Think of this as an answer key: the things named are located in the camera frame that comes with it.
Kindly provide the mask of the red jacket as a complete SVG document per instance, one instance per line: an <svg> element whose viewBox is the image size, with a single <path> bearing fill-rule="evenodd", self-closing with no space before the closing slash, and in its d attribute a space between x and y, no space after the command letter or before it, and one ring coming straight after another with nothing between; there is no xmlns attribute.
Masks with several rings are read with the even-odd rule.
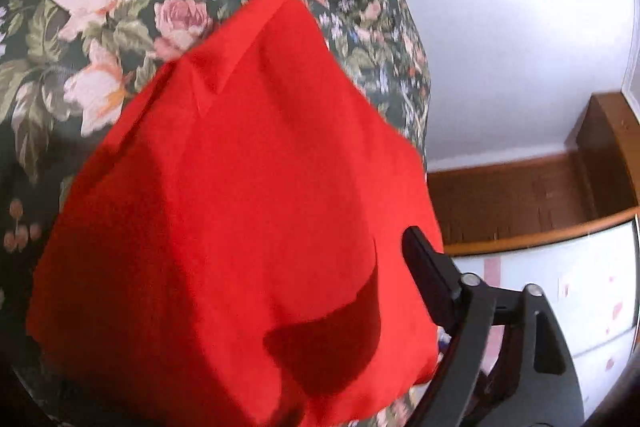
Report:
<svg viewBox="0 0 640 427"><path fill-rule="evenodd" d="M26 329L164 426L334 426L437 364L401 254L439 227L416 149L299 0L250 0L165 65L75 176Z"/></svg>

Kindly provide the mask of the white cabinet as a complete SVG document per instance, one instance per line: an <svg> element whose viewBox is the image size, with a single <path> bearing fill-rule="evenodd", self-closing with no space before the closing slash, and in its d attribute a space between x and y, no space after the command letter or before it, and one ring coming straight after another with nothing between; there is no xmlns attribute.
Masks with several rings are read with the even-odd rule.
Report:
<svg viewBox="0 0 640 427"><path fill-rule="evenodd" d="M628 219L559 243L501 254L457 257L460 272L519 291L538 285L572 355L587 417L620 379L639 323L639 230Z"/></svg>

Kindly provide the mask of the floral bed cover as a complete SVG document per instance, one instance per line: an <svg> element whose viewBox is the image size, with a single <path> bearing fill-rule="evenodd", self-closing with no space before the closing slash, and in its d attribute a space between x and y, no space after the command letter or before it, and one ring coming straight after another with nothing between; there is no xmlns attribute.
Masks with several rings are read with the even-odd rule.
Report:
<svg viewBox="0 0 640 427"><path fill-rule="evenodd" d="M1 351L49 426L102 426L25 332L32 273L76 172L160 65L248 0L1 0ZM406 0L303 0L358 89L415 147L431 78Z"/></svg>

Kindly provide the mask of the wooden door frame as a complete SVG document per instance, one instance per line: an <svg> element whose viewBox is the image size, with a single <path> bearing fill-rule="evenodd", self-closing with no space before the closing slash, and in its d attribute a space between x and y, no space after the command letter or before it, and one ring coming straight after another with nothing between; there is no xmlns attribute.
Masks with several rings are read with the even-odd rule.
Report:
<svg viewBox="0 0 640 427"><path fill-rule="evenodd" d="M433 172L428 187L450 256L592 235L638 217L639 119L623 93L597 93L566 152Z"/></svg>

